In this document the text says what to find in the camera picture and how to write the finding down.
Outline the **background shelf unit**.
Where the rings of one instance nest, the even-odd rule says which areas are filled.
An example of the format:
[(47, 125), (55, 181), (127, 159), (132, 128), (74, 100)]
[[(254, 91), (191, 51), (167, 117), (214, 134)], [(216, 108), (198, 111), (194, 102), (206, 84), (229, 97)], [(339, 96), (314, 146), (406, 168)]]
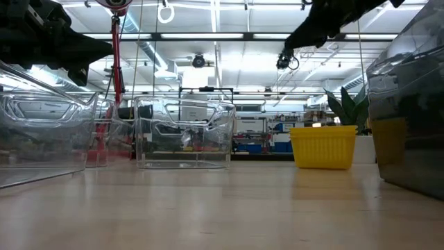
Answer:
[(335, 125), (332, 113), (241, 112), (234, 122), (232, 159), (243, 161), (292, 161), (290, 130)]

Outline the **long ceiling light strip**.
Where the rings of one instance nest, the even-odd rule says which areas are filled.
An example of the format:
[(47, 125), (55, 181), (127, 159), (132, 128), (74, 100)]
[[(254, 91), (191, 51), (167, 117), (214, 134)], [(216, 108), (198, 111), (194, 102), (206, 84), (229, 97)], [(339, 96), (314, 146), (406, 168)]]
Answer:
[(163, 39), (242, 39), (242, 33), (162, 33)]

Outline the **yellow plastic basket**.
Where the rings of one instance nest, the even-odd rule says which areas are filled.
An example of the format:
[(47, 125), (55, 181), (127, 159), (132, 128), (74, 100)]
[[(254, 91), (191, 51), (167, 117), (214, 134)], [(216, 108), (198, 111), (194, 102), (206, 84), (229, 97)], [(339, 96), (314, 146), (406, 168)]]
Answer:
[(296, 167), (347, 170), (352, 166), (356, 134), (347, 132), (291, 133)]
[(356, 132), (356, 126), (322, 126), (322, 127), (303, 127), (303, 128), (291, 128), (291, 133), (323, 133), (323, 132)]

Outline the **large smoky grey plastic bin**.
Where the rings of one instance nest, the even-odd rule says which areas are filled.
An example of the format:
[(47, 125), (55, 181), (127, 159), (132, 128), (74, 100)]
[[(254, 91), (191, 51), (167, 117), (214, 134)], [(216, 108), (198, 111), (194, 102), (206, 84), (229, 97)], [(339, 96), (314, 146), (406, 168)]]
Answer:
[(405, 124), (397, 114), (402, 66), (419, 53), (444, 45), (444, 0), (429, 0), (366, 70), (369, 118), (380, 177), (399, 185)]

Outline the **small smoky grey plastic bin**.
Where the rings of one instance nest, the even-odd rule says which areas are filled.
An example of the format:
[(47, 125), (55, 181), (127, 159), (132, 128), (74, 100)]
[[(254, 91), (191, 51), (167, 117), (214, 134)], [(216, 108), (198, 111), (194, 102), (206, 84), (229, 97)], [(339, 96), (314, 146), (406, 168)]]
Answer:
[(397, 114), (405, 124), (399, 185), (444, 201), (444, 45), (402, 66)]

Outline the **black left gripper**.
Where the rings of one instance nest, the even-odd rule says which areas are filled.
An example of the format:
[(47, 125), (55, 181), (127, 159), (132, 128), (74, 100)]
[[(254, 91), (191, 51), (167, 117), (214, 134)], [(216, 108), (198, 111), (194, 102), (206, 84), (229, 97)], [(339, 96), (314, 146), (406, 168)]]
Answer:
[(71, 17), (53, 0), (27, 0), (26, 14), (44, 54), (44, 64), (63, 68), (78, 86), (87, 85), (87, 66), (113, 54), (112, 45), (75, 32)]

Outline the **red desk lamp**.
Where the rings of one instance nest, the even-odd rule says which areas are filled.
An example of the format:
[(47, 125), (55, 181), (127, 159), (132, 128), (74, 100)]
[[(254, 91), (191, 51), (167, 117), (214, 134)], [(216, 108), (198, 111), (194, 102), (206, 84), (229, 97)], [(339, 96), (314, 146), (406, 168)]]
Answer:
[(120, 18), (123, 17), (127, 11), (132, 0), (95, 0), (100, 6), (105, 8), (111, 16), (111, 41), (113, 48), (113, 61), (110, 67), (110, 77), (108, 80), (108, 87), (114, 88), (114, 101), (120, 107), (124, 90), (124, 81), (120, 61)]

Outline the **black hanging device with loop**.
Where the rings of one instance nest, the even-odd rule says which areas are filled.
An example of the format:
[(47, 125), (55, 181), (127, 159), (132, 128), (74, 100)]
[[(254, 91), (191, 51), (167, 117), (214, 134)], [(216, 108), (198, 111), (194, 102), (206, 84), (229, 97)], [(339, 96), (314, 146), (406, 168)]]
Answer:
[(294, 50), (283, 50), (277, 58), (276, 67), (279, 70), (297, 70), (299, 66), (300, 62), (294, 56)]

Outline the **clear plastic bin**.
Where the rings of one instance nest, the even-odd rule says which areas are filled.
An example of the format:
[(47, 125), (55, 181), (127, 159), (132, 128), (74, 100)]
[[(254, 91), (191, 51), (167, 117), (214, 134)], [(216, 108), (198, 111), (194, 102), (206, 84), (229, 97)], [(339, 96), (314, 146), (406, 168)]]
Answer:
[(107, 167), (109, 162), (132, 157), (134, 126), (129, 112), (130, 108), (120, 108), (112, 100), (98, 100), (86, 168)]
[(135, 98), (138, 168), (228, 168), (235, 111), (233, 104), (217, 101)]
[(0, 61), (0, 189), (83, 171), (98, 100)]

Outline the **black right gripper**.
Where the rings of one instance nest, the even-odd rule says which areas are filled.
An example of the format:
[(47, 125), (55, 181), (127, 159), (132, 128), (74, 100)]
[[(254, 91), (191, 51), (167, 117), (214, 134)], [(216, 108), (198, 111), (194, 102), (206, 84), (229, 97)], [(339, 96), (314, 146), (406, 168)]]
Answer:
[(313, 0), (313, 18), (306, 20), (284, 41), (285, 49), (321, 47), (327, 37), (334, 37), (341, 28), (356, 18), (355, 0)]

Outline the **black overhead crossbeam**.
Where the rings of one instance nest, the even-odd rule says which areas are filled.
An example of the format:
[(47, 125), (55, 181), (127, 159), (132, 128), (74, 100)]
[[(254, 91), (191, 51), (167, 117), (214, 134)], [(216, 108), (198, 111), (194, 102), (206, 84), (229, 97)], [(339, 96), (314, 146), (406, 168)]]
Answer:
[[(121, 35), (121, 40), (124, 42), (134, 42), (136, 40), (146, 41), (146, 42), (159, 42), (159, 41), (216, 41), (216, 42), (283, 42), (290, 34), (289, 33), (253, 33), (244, 32), (242, 33), (244, 37), (242, 39), (163, 39), (161, 38), (162, 33), (123, 33)], [(390, 42), (394, 40), (398, 35), (395, 33), (340, 33), (333, 38), (328, 38), (327, 41), (337, 41), (337, 42)]]

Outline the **green plant in white pot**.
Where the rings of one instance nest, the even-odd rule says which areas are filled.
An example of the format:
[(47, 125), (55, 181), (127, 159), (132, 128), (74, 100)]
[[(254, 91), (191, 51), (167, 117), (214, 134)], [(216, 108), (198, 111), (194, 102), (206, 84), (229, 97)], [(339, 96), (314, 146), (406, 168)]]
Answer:
[(341, 98), (337, 99), (333, 92), (324, 90), (327, 104), (339, 118), (340, 125), (355, 128), (354, 164), (375, 164), (377, 157), (373, 141), (373, 133), (369, 123), (369, 99), (366, 87), (351, 97), (348, 91), (341, 88)]

